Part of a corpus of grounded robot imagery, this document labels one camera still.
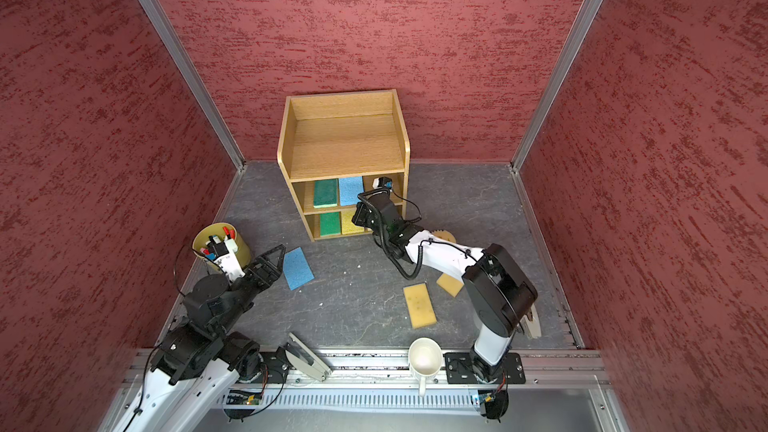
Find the light blue sponge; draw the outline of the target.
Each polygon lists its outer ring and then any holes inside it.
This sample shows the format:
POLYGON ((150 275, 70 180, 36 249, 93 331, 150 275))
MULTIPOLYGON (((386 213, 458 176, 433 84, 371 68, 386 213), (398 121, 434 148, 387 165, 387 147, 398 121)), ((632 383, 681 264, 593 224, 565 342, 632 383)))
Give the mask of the light blue sponge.
POLYGON ((338 191, 340 206, 355 206, 359 201, 358 195, 365 191, 363 177, 339 178, 338 191))
POLYGON ((285 254, 283 276, 290 290, 297 290, 314 279, 314 274, 301 248, 285 254))

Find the bright green sponge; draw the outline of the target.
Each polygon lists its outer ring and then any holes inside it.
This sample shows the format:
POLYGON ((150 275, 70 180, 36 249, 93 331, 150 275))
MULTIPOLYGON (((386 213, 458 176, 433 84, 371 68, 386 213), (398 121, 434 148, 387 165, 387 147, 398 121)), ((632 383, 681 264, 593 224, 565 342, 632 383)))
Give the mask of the bright green sponge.
POLYGON ((323 213, 319 215, 319 236, 330 237, 342 233, 341 218, 339 212, 323 213))

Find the dark green sponge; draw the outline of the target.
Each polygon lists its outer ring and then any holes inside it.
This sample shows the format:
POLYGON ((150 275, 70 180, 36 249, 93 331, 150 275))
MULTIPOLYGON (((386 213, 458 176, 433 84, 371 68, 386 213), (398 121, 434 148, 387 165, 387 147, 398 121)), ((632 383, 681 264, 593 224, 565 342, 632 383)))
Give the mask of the dark green sponge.
POLYGON ((336 207, 339 202, 338 180, 324 179, 314 182, 312 205, 316 209, 336 207))

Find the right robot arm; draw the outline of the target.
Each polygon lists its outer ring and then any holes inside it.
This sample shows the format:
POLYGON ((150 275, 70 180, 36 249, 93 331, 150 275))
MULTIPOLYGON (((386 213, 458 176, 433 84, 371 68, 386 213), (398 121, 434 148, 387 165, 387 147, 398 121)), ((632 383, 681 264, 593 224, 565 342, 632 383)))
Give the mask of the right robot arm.
POLYGON ((403 218, 392 194, 386 187, 360 193, 352 223, 372 231, 374 242, 403 278, 414 280, 429 267, 461 282, 479 321, 470 351, 472 370, 489 383, 517 329, 540 332, 537 289, 501 245, 477 248, 441 239, 416 219, 403 218))

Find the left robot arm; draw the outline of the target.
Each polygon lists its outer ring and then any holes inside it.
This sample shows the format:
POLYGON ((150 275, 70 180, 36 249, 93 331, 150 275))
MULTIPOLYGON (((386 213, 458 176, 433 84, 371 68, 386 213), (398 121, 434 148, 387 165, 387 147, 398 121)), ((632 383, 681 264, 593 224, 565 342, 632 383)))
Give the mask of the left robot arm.
POLYGON ((283 272, 282 244, 258 255, 243 275, 200 278, 182 300, 186 317, 150 353, 141 385, 115 431, 192 431, 208 410, 239 382, 263 391, 269 367, 260 345, 233 330, 258 294, 283 272))

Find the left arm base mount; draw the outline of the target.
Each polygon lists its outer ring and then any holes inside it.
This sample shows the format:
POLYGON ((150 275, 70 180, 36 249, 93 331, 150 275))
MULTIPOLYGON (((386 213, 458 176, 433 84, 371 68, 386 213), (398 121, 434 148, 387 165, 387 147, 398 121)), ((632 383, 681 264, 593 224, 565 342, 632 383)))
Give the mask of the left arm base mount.
POLYGON ((283 384, 290 369, 284 347, 275 351, 248 352, 236 368, 240 374, 238 382, 245 384, 283 384))

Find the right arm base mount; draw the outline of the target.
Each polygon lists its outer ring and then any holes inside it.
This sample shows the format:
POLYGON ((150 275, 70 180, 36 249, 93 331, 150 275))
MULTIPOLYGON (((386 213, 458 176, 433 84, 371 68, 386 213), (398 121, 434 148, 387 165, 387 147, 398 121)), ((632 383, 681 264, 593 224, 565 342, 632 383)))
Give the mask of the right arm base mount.
POLYGON ((443 354, 449 384, 511 385, 526 383, 522 358, 518 353, 506 353, 499 363, 489 365, 473 351, 443 354))

